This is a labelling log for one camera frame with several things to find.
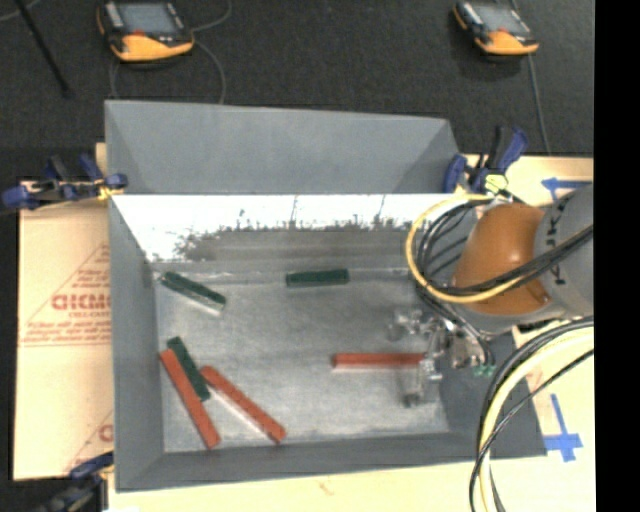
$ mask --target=handheld device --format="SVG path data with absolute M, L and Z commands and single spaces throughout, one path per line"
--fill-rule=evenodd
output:
M 538 50 L 539 42 L 516 11 L 495 3 L 456 2 L 456 20 L 474 44 L 490 57 L 522 57 Z
M 149 63 L 190 51 L 194 36 L 171 2 L 120 2 L 98 7 L 98 29 L 124 62 Z

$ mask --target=red stick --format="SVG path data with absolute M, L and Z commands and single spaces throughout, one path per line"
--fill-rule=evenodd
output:
M 191 386 L 191 382 L 189 382 L 187 374 L 184 373 L 180 361 L 178 361 L 178 358 L 171 349 L 160 352 L 160 360 L 171 378 L 176 391 L 178 391 L 182 402 L 189 411 L 189 415 L 198 429 L 200 437 L 202 437 L 205 446 L 210 450 L 220 442 L 220 435 L 211 422 L 193 386 Z
M 424 359 L 422 353 L 339 353 L 331 360 L 334 368 L 398 368 L 417 366 Z
M 286 430 L 276 420 L 258 407 L 242 391 L 236 388 L 220 372 L 211 366 L 204 366 L 200 369 L 200 375 L 207 383 L 219 393 L 227 396 L 235 402 L 263 432 L 265 432 L 275 443 L 280 443 L 287 435 Z

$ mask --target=black cable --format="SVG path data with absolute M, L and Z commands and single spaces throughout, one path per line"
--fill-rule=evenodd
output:
M 491 473 L 491 469 L 489 469 L 489 478 L 491 479 L 491 493 L 493 494 L 493 501 L 495 502 L 496 509 L 498 512 L 507 512 L 502 504 L 500 495 L 498 494 L 498 488 L 496 487 L 496 482 L 493 478 L 493 473 Z
M 513 351 L 507 359 L 500 365 L 498 369 L 493 374 L 491 382 L 489 383 L 489 387 L 487 388 L 487 392 L 485 394 L 485 399 L 483 402 L 483 408 L 480 413 L 480 425 L 484 422 L 487 411 L 489 409 L 489 405 L 494 398 L 494 395 L 503 381 L 511 375 L 511 373 L 515 370 L 517 366 L 519 366 L 523 361 L 528 359 L 533 353 L 540 350 L 542 347 L 553 341 L 554 339 L 562 336 L 568 332 L 585 329 L 588 327 L 593 327 L 595 324 L 594 316 L 590 315 L 587 317 L 583 317 L 580 319 L 572 320 L 568 323 L 561 324 L 559 326 L 553 327 L 548 331 L 545 331 L 538 336 L 530 339 L 527 343 L 522 345 L 517 350 Z M 480 439 L 482 435 L 482 427 L 478 428 L 477 438 Z
M 520 8 L 516 4 L 515 0 L 510 0 L 511 8 L 520 16 Z M 533 55 L 527 55 L 527 61 L 529 66 L 529 83 L 531 84 L 531 90 L 533 92 L 533 102 L 536 110 L 536 117 L 538 118 L 538 128 L 540 129 L 540 135 L 542 136 L 542 142 L 544 144 L 545 151 L 548 155 L 551 154 L 549 146 L 549 139 L 547 138 L 547 129 L 545 127 L 544 116 L 542 113 L 542 101 L 540 100 L 540 92 L 538 90 L 538 79 L 536 77 L 536 68 L 533 62 Z
M 60 91 L 62 92 L 62 97 L 66 99 L 73 98 L 75 94 L 71 89 L 71 87 L 69 86 L 69 84 L 67 83 L 67 81 L 65 80 L 64 76 L 62 76 L 62 72 L 60 71 L 60 68 L 56 64 L 56 61 L 53 58 L 53 55 L 51 54 L 51 51 L 49 50 L 47 44 L 42 38 L 42 35 L 40 34 L 38 27 L 34 23 L 33 18 L 31 18 L 31 14 L 29 14 L 29 10 L 22 3 L 22 0 L 13 0 L 13 1 L 18 7 L 18 10 L 20 11 L 22 18 L 24 19 L 25 23 L 27 24 L 27 27 L 29 28 L 29 31 L 31 32 L 31 35 L 35 38 L 36 43 L 40 48 L 40 51 L 42 52 L 42 55 L 44 56 L 45 60 L 47 61 L 47 64 L 49 65 L 49 68 L 51 69 L 51 71 L 53 72 L 53 75 L 58 81 L 58 85 L 60 86 Z
M 219 104 L 223 104 L 224 100 L 225 100 L 225 96 L 226 96 L 226 92 L 227 92 L 227 79 L 225 77 L 225 73 L 224 73 L 224 68 L 222 66 L 222 64 L 220 63 L 220 61 L 218 60 L 218 58 L 213 54 L 213 52 L 211 50 L 209 50 L 209 48 L 207 48 L 206 46 L 204 46 L 202 43 L 200 43 L 199 41 L 195 41 L 195 45 L 198 46 L 207 57 L 209 57 L 209 59 L 213 62 L 213 64 L 215 65 L 219 77 L 220 77 L 220 88 L 221 88 L 221 92 L 220 95 L 218 96 L 218 100 L 217 103 Z M 109 66 L 109 90 L 110 90 L 110 97 L 114 98 L 114 99 L 119 99 L 120 98 L 120 93 L 118 92 L 117 88 L 116 88 L 116 81 L 117 81 L 117 77 L 118 77 L 118 70 L 120 68 L 120 60 L 117 57 L 114 57 L 114 59 L 112 60 L 110 66 Z
M 430 244 L 431 247 L 429 247 L 429 249 L 430 249 L 429 252 L 422 255 L 422 263 L 423 263 L 425 271 L 427 270 L 427 265 L 433 264 L 438 258 L 441 258 L 442 256 L 444 256 L 448 252 L 451 252 L 453 249 L 455 249 L 459 245 L 462 245 L 464 242 L 467 241 L 467 238 L 469 238 L 468 235 L 464 236 L 462 238 L 459 238 L 458 240 L 455 240 L 454 242 L 451 242 L 449 245 L 445 245 L 443 248 L 441 248 L 435 254 L 431 254 L 431 247 L 433 247 L 433 245 Z M 440 272 L 440 270 L 442 270 L 443 267 L 446 267 L 446 265 L 444 265 L 444 264 L 438 265 L 437 270 L 431 270 L 428 273 L 430 275 L 433 275 L 433 276 L 438 275 L 438 273 Z
M 498 437 L 498 435 L 500 434 L 500 432 L 502 432 L 504 430 L 504 428 L 511 421 L 511 419 L 531 399 L 533 399 L 533 397 L 535 397 L 542 390 L 544 390 L 547 387 L 549 387 L 553 382 L 558 380 L 564 374 L 568 373 L 573 368 L 575 368 L 576 366 L 578 366 L 579 364 L 583 363 L 585 360 L 587 360 L 588 358 L 593 356 L 594 353 L 595 353 L 595 350 L 591 349 L 591 350 L 585 352 L 580 357 L 577 357 L 576 359 L 571 361 L 569 364 L 565 365 L 560 370 L 558 370 L 549 379 L 547 379 L 542 384 L 540 384 L 540 386 L 538 386 L 538 388 L 536 388 L 534 391 L 528 393 L 527 396 L 525 396 L 523 399 L 521 399 L 512 409 L 509 410 L 509 412 L 507 412 L 505 414 L 503 419 L 494 427 L 494 429 L 491 431 L 491 434 L 489 435 L 489 437 L 487 438 L 486 442 L 484 443 L 482 449 L 478 453 L 478 456 L 476 458 L 476 462 L 475 462 L 474 467 L 473 467 L 473 471 L 471 472 L 471 481 L 469 483 L 469 503 L 471 505 L 471 510 L 473 512 L 475 512 L 475 510 L 476 510 L 475 509 L 475 505 L 474 505 L 474 491 L 475 491 L 475 483 L 476 483 L 476 481 L 478 479 L 478 476 L 480 474 L 480 467 L 481 467 L 482 462 L 484 461 L 485 457 L 487 456 L 487 453 L 489 453 L 489 450 L 491 449 L 492 444 L 495 442 L 495 440 Z M 493 487 L 494 493 L 497 495 L 497 489 L 493 485 L 493 482 L 492 482 L 492 487 Z
M 422 288 L 418 283 L 416 283 L 416 293 L 418 298 L 422 300 L 427 307 L 435 311 L 442 318 L 449 320 L 454 325 L 458 326 L 458 328 L 462 329 L 467 333 L 468 336 L 477 341 L 478 345 L 483 352 L 484 364 L 486 365 L 494 365 L 496 363 L 496 357 L 493 353 L 493 350 L 489 347 L 487 343 L 487 339 L 480 333 L 478 330 L 473 327 L 469 322 L 467 322 L 461 315 L 457 312 L 447 308 L 441 302 L 434 299 L 431 295 L 429 295 L 424 288 Z
M 549 268 L 553 267 L 555 264 L 567 258 L 570 254 L 572 254 L 576 249 L 587 243 L 591 238 L 593 238 L 593 224 L 587 226 L 582 231 L 576 233 L 572 237 L 568 238 L 561 244 L 557 245 L 553 249 L 546 251 L 543 254 L 532 258 L 527 263 L 524 263 L 515 269 L 512 269 L 508 272 L 500 274 L 499 276 L 495 276 L 489 280 L 483 281 L 481 283 L 476 283 L 471 286 L 466 287 L 451 287 L 448 285 L 439 285 L 433 281 L 433 277 L 430 277 L 429 274 L 426 274 L 423 271 L 423 268 L 419 267 L 420 273 L 423 275 L 425 280 L 432 286 L 434 289 L 447 293 L 448 295 L 453 296 L 466 296 L 473 295 L 476 293 L 484 292 L 493 289 L 494 287 L 504 284 L 506 282 L 516 280 L 511 286 L 505 288 L 503 291 L 507 291 L 519 286 L 522 286 L 526 282 L 529 282 L 536 277 L 540 276 L 542 273 L 547 271 Z
M 457 246 L 464 244 L 467 241 L 466 238 L 461 238 L 460 240 L 457 240 L 456 242 L 450 244 L 447 249 L 448 250 L 452 250 L 455 249 Z M 458 261 L 460 259 L 460 257 L 462 256 L 462 254 L 456 254 L 454 256 L 452 256 L 451 258 L 449 258 L 448 260 L 445 260 L 444 263 L 441 263 L 440 265 L 438 265 L 434 270 L 432 270 L 430 273 L 433 275 L 437 275 L 438 272 L 442 271 L 442 269 L 447 268 L 449 265 L 452 265 L 453 263 L 455 263 L 456 261 Z
M 39 3 L 40 3 L 40 0 L 33 0 L 30 4 L 27 4 L 25 7 L 27 9 L 31 9 L 32 7 L 35 7 Z M 20 16 L 20 9 L 10 12 L 9 14 L 3 14 L 2 16 L 0 16 L 0 23 L 9 21 L 13 18 L 17 18 L 18 16 Z
M 418 245 L 418 252 L 416 255 L 416 264 L 418 265 L 420 273 L 422 273 L 423 275 L 426 273 L 426 264 L 429 259 L 436 259 L 437 257 L 441 256 L 440 253 L 446 252 L 442 250 L 437 254 L 437 256 L 431 256 L 431 252 L 435 243 L 446 234 L 453 231 L 464 220 L 464 217 L 469 211 L 471 211 L 476 206 L 486 204 L 489 201 L 490 199 L 487 199 L 486 201 L 469 201 L 467 203 L 458 205 L 445 212 L 429 225 L 422 237 L 422 240 L 420 241 L 420 244 Z M 456 217 L 460 218 L 457 220 L 457 222 L 455 222 L 453 226 L 447 228 L 447 223 L 454 220 Z
M 225 21 L 227 21 L 229 19 L 229 17 L 231 16 L 232 13 L 232 4 L 231 4 L 231 0 L 227 0 L 227 10 L 226 12 L 218 19 L 210 22 L 210 23 L 205 23 L 204 25 L 200 25 L 196 28 L 192 28 L 191 32 L 201 32 L 203 30 L 208 30 L 212 27 L 217 27 L 218 25 L 224 23 Z

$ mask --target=blue clamp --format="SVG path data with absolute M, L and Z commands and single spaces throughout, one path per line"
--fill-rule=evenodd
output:
M 96 496 L 100 496 L 100 510 L 103 510 L 102 503 L 104 503 L 105 494 L 105 481 L 99 476 L 94 475 L 81 485 L 72 485 L 64 491 L 59 492 L 47 503 L 29 512 L 78 512 L 91 500 L 96 499 Z
M 42 206 L 98 197 L 105 192 L 124 189 L 129 181 L 124 174 L 104 176 L 96 162 L 87 154 L 78 158 L 81 175 L 72 173 L 58 155 L 47 160 L 42 175 L 29 188 L 11 187 L 2 192 L 2 206 L 6 209 L 35 210 Z
M 97 473 L 98 471 L 108 468 L 109 466 L 113 466 L 113 463 L 113 452 L 98 455 L 97 457 L 89 459 L 88 461 L 73 468 L 69 472 L 69 478 L 71 478 L 71 480 L 82 480 Z
M 528 144 L 527 136 L 520 128 L 497 126 L 489 154 L 486 157 L 481 154 L 475 167 L 467 165 L 467 159 L 460 154 L 452 158 L 445 171 L 443 192 L 453 193 L 459 185 L 473 193 L 504 193 L 508 183 L 507 169 L 520 158 Z

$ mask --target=dark floor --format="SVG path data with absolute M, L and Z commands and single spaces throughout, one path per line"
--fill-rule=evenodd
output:
M 175 0 L 201 26 L 226 0 Z M 452 0 L 232 0 L 231 16 L 197 39 L 224 69 L 224 103 L 446 118 L 465 153 L 486 151 L 498 124 L 529 137 L 528 154 L 594 154 L 595 1 L 520 0 L 541 42 L 531 59 L 483 59 L 451 16 Z M 103 140 L 102 102 L 113 94 L 111 55 L 95 3 L 36 0 L 30 9 L 64 79 L 59 85 L 29 32 L 0 0 L 0 189 L 39 174 L 47 156 L 75 158 Z M 119 69 L 121 97 L 219 101 L 221 75 L 207 51 L 155 71 Z M 0 510 L 27 510 L 61 482 L 10 483 L 15 378 L 16 224 L 0 217 Z

